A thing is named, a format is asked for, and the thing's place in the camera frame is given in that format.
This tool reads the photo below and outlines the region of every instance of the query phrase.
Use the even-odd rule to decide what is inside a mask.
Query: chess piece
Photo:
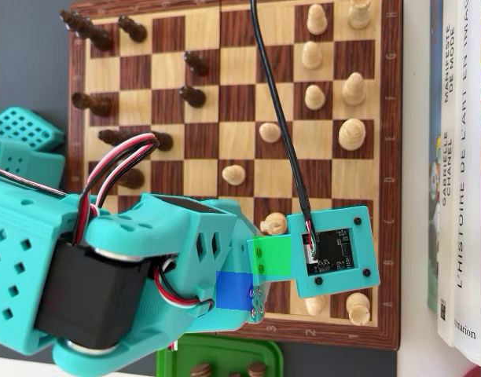
[[[190,377],[211,377],[212,369],[208,363],[198,364],[190,370]]]
[[[71,95],[71,103],[80,110],[90,109],[97,116],[109,116],[112,103],[108,98],[91,97],[88,94],[76,92]]]
[[[199,56],[198,53],[186,51],[183,59],[190,67],[190,71],[193,73],[196,73],[199,76],[206,76],[209,73],[206,62]]]
[[[319,110],[325,104],[325,94],[317,85],[309,85],[305,90],[305,105],[310,110]]]
[[[365,124],[359,119],[348,119],[338,131],[338,142],[346,151],[355,151],[365,142]]]
[[[256,361],[255,363],[250,363],[248,365],[249,377],[264,377],[265,372],[266,372],[266,365],[261,361]]]
[[[130,39],[136,43],[144,42],[148,36],[146,27],[127,16],[121,16],[118,19],[118,26],[129,35]]]
[[[222,177],[230,185],[238,186],[246,179],[246,170],[240,165],[230,165],[223,169]]]
[[[370,304],[368,297],[364,294],[355,292],[347,297],[345,307],[349,313],[349,319],[352,324],[362,326],[368,323],[371,317],[369,312]]]
[[[133,167],[120,177],[116,183],[128,189],[140,189],[145,184],[145,175],[142,171]]]
[[[328,304],[328,296],[321,295],[315,297],[309,297],[305,299],[305,307],[307,308],[307,312],[311,316],[318,316],[324,310]]]
[[[275,123],[264,123],[259,127],[259,136],[266,143],[275,143],[281,138],[281,128]]]
[[[342,98],[350,106],[357,106],[365,100],[365,80],[360,73],[353,72],[345,80],[342,86]]]
[[[302,64],[307,69],[316,69],[322,63],[322,53],[316,42],[309,41],[303,45]]]
[[[370,0],[351,0],[347,20],[353,29],[364,29],[369,25],[369,4]]]
[[[184,85],[179,89],[179,95],[193,108],[201,108],[206,102],[206,95],[202,90],[188,85]]]
[[[320,35],[328,28],[325,10],[322,5],[313,4],[309,7],[307,15],[307,30],[313,35]]]
[[[282,234],[286,232],[287,229],[286,217],[280,212],[269,214],[265,220],[259,223],[260,232],[271,236]]]

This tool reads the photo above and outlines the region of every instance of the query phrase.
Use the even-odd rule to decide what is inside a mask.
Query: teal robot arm
[[[52,346],[72,375],[106,375],[185,333],[258,323],[273,281],[294,280],[300,297],[379,283],[366,207],[313,211],[311,250],[302,214],[262,236],[235,201],[144,193],[123,213],[101,210],[72,246],[78,200],[0,177],[0,344]]]

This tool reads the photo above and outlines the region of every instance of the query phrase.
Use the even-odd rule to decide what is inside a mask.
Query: white pawn
[[[361,74],[353,72],[345,80],[342,87],[342,97],[345,103],[350,106],[357,106],[365,100],[365,80]]]
[[[307,30],[313,35],[320,35],[327,28],[328,20],[326,20],[325,10],[319,4],[311,5],[307,15]]]
[[[305,105],[310,110],[319,110],[325,104],[325,94],[317,85],[309,85],[305,90]]]
[[[302,64],[307,69],[316,69],[322,63],[322,53],[316,42],[306,42],[302,50]]]
[[[240,165],[230,165],[223,169],[222,177],[229,184],[237,186],[246,179],[246,170]]]
[[[369,3],[370,0],[351,0],[348,22],[353,29],[364,29],[369,25]]]

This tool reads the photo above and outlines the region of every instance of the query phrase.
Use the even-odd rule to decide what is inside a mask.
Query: chessboard
[[[367,3],[363,28],[348,22],[351,5]],[[288,128],[313,210],[366,205],[371,215],[380,286],[323,296],[311,304],[293,282],[272,284],[265,319],[228,333],[257,339],[396,350],[400,329],[401,77],[402,0],[319,2],[325,31],[307,30],[308,0],[259,1],[258,14]],[[171,135],[169,151],[155,151],[137,168],[138,189],[118,185],[105,207],[118,212],[139,193],[158,192],[197,199],[230,198],[259,227],[268,214],[299,212],[291,168],[281,139],[266,142],[259,129],[276,123],[255,45],[247,1],[101,0],[78,2],[112,38],[99,50],[70,32],[70,95],[84,93],[112,104],[105,116],[70,104],[68,191],[80,192],[88,172],[111,148],[101,130],[156,131]],[[135,42],[117,24],[128,16],[147,31]],[[307,42],[315,42],[317,68],[303,64]],[[192,52],[207,74],[185,62]],[[351,75],[361,80],[365,99],[349,105],[343,88]],[[180,96],[184,85],[205,95],[194,107]],[[306,105],[307,87],[324,94],[315,110]],[[355,150],[339,143],[341,126],[359,119],[363,142]],[[225,167],[243,167],[244,180],[229,184]],[[361,293],[369,318],[353,324],[347,298]]]

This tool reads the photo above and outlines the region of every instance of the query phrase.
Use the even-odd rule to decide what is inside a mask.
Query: light square
[[[120,126],[144,126],[151,122],[151,90],[124,90],[119,93]]]
[[[130,189],[127,187],[123,187],[119,185],[118,195],[129,195],[129,196],[139,196],[141,192],[151,192],[152,185],[151,185],[151,161],[149,159],[143,159],[138,165],[135,166],[136,169],[139,169],[145,175],[145,183],[142,187],[136,189]]]
[[[175,89],[185,85],[183,53],[152,55],[152,89]]]
[[[87,93],[120,91],[120,58],[86,59],[85,91]]]
[[[293,78],[295,82],[332,81],[333,80],[333,42],[319,42],[322,62],[318,68],[308,69],[303,66],[302,53],[305,43],[297,43],[293,50]]]
[[[226,47],[220,49],[220,54],[220,84],[256,83],[256,47]]]
[[[333,159],[332,198],[375,199],[379,193],[379,167],[374,159]]]
[[[292,187],[292,172],[288,160],[255,160],[255,197],[291,198]]]
[[[282,111],[286,120],[293,120],[293,83],[280,82],[276,83],[277,92],[281,101]],[[258,121],[276,122],[274,106],[270,97],[269,87],[266,83],[256,84],[256,104],[255,117]]]
[[[152,126],[152,131],[164,132],[172,137],[172,149],[167,152],[155,150],[151,159],[157,161],[181,160],[185,158],[185,125],[183,124],[159,124]]]
[[[345,80],[333,82],[333,115],[334,119],[378,119],[380,86],[376,80],[365,80],[365,101],[358,106],[349,106],[343,101],[342,88]]]
[[[206,95],[206,103],[201,108],[194,108],[185,103],[185,123],[218,122],[218,86],[196,86]]]
[[[208,8],[202,12],[185,16],[185,48],[219,48],[219,8]]]
[[[259,7],[258,18],[265,46],[294,43],[295,6],[269,3]]]
[[[183,167],[183,178],[183,195],[217,196],[218,160],[186,159]]]
[[[380,0],[371,0],[370,22],[364,29],[353,29],[348,22],[350,2],[333,4],[333,39],[336,41],[357,41],[375,39],[380,29]]]
[[[218,199],[230,199],[239,203],[242,213],[250,222],[254,221],[255,203],[250,196],[219,196]]]
[[[128,33],[119,29],[120,33],[120,56],[134,57],[138,55],[150,55],[152,53],[152,18],[148,15],[134,14],[130,18],[146,28],[146,39],[143,42],[134,42]]]
[[[219,158],[254,159],[255,128],[255,122],[220,123]]]

